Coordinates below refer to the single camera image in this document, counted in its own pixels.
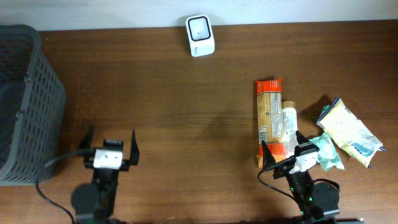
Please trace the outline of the teal tissue pack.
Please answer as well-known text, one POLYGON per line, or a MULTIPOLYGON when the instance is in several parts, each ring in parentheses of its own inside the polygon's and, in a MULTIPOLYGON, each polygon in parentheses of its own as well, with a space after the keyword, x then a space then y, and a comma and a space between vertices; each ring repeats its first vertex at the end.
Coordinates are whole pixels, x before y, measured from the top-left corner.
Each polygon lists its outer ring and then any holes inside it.
POLYGON ((324 117, 325 113, 330 109, 330 107, 331 107, 330 105, 326 105, 323 107, 322 112, 319 116, 319 120, 321 120, 324 117))

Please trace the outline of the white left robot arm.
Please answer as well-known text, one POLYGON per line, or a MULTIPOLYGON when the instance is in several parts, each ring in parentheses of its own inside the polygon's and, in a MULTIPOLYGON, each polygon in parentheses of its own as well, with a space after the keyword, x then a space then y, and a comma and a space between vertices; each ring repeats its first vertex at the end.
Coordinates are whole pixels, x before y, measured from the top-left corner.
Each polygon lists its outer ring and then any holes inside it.
POLYGON ((114 213, 120 172, 138 165, 140 152, 136 134, 131 136, 129 159, 123 158, 122 140, 105 139, 102 147, 92 147, 94 127, 90 126, 78 149, 83 153, 83 165, 93 170, 91 182, 79 185, 72 193, 71 205, 76 223, 120 224, 114 213))

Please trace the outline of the orange spaghetti packet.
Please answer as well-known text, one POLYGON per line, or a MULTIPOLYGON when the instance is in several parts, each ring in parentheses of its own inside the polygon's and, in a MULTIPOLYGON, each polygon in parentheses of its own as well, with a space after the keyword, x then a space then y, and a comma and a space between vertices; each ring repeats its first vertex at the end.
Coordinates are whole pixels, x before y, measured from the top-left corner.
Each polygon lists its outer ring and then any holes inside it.
POLYGON ((259 133, 258 168, 263 167, 262 141, 267 144, 273 158, 279 162, 286 158, 282 134, 282 80, 256 80, 257 123, 259 133))

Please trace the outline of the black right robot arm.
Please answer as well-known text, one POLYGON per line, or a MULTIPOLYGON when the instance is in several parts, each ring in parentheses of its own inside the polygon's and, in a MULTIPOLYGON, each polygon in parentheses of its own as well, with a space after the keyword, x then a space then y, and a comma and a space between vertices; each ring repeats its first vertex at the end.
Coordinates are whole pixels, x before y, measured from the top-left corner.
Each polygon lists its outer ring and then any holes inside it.
POLYGON ((313 179, 309 173, 317 163, 319 147, 310 142, 300 131, 295 132, 298 144, 295 146, 293 156, 277 162, 267 143, 262 146, 262 169, 257 175, 258 181, 289 198, 300 209, 301 215, 293 217, 290 223, 364 223, 362 219, 336 218, 340 214, 338 203, 340 201, 340 186, 329 179, 313 179), (284 192, 261 179, 265 172, 273 171, 273 178, 286 178, 290 193, 284 192))

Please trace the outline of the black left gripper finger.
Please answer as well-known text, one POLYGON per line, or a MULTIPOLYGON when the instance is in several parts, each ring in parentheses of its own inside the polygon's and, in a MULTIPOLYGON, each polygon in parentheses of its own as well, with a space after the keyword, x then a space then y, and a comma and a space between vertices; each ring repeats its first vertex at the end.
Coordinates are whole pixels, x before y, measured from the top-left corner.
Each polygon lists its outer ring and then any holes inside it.
POLYGON ((90 125, 88 128, 88 132, 85 134, 83 139, 80 141, 78 146, 78 151, 81 153, 90 153, 92 152, 91 142, 93 139, 94 127, 90 125))
POLYGON ((139 158, 140 158, 140 152, 137 146, 135 130, 133 129, 131 136, 131 151, 130 151, 129 165, 130 166, 138 165, 139 158))

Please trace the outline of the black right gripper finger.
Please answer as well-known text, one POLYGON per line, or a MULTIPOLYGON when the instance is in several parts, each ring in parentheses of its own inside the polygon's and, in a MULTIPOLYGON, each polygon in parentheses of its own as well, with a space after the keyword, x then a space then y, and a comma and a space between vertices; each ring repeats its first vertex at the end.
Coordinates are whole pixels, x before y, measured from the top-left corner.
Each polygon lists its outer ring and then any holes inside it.
POLYGON ((311 145, 311 142, 300 131, 296 131, 295 133, 297 137, 298 146, 311 145))
POLYGON ((262 168, 267 169, 269 166, 275 164, 276 161, 270 149, 268 148, 267 143, 264 140, 261 141, 261 146, 262 146, 262 155, 263 155, 262 168))

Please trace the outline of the white shampoo tube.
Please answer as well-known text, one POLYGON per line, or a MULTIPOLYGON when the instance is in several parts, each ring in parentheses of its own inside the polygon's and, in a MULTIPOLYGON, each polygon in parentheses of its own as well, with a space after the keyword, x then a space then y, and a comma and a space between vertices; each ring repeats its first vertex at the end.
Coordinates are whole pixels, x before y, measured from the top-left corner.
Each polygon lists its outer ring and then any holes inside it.
POLYGON ((284 132, 282 135, 282 144, 285 149, 285 156, 290 157, 294 155, 295 147, 298 144, 296 131, 297 124, 297 110, 294 101, 282 102, 282 115, 284 119, 284 132))

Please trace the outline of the mint green foil pouch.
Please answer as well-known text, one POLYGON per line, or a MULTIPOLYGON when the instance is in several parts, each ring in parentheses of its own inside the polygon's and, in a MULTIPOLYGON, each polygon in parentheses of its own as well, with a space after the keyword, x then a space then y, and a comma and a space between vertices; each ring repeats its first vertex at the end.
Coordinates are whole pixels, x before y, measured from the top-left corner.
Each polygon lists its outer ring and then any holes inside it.
POLYGON ((328 172, 332 167, 341 170, 345 169, 341 157, 337 153, 331 137, 327 133, 311 138, 310 142, 319 148, 317 162, 324 171, 328 172))

